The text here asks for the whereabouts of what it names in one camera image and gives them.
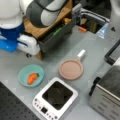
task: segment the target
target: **induction cooktop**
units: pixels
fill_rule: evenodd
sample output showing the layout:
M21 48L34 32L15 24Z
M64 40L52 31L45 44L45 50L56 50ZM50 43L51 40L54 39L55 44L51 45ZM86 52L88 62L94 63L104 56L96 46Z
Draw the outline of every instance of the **induction cooktop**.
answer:
M34 98L34 108L47 120L58 120L78 96L63 80L53 78Z

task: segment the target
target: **pink pan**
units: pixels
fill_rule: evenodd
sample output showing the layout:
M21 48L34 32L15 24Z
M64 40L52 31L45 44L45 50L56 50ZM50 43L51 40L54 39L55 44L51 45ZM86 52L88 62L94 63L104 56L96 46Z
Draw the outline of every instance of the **pink pan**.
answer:
M85 50L82 50L76 59L63 61L59 66L59 74L66 80L76 80L83 73L83 65L81 59L85 55Z

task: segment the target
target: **orange food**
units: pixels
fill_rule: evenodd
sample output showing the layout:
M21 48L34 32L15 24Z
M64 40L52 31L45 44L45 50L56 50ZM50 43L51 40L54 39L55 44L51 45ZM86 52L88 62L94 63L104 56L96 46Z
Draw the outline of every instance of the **orange food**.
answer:
M34 82L38 77L39 77L39 74L38 74L38 73L31 73L31 74L28 76L28 80L27 80L28 85L33 84L33 82Z
M63 19L63 24L68 24L69 22L71 21L71 19L69 19L69 18L64 18Z
M79 27L78 29L81 30L82 32L87 32L87 29L86 29L86 28Z

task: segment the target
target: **countertop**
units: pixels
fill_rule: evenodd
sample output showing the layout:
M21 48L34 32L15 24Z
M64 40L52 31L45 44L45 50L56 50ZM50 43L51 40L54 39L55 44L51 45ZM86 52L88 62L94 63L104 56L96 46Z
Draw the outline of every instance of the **countertop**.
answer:
M41 120L45 120L32 107L33 98L53 77L64 80L58 73L60 63L69 58L77 58L77 54L85 49L86 54L81 61L84 67L83 75L75 81L64 80L78 91L79 96L63 114L61 120L106 120L89 106L89 91L94 79L98 76L102 77L111 67L104 61L104 55L112 46L111 41L91 32L83 33L75 26L72 34L66 35L64 42L46 53L42 61L34 56L27 58L25 53L19 50L14 53L0 50L0 80ZM29 64L40 65L45 71L43 82L36 88L26 88L18 81L20 70Z

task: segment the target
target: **black container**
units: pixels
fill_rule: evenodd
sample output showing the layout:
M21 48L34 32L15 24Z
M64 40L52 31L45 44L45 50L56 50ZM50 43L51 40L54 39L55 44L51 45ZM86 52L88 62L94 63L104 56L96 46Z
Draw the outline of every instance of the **black container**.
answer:
M118 40L115 45L108 51L108 53L105 55L104 60L109 63L110 65L113 65L115 63L115 60L110 57L110 55L119 47L120 40Z
M71 21L62 25L62 22L53 27L49 32L43 35L39 40L40 49L42 52L48 52L57 44L62 42L62 39L67 33L69 33L76 24L76 18L71 19Z

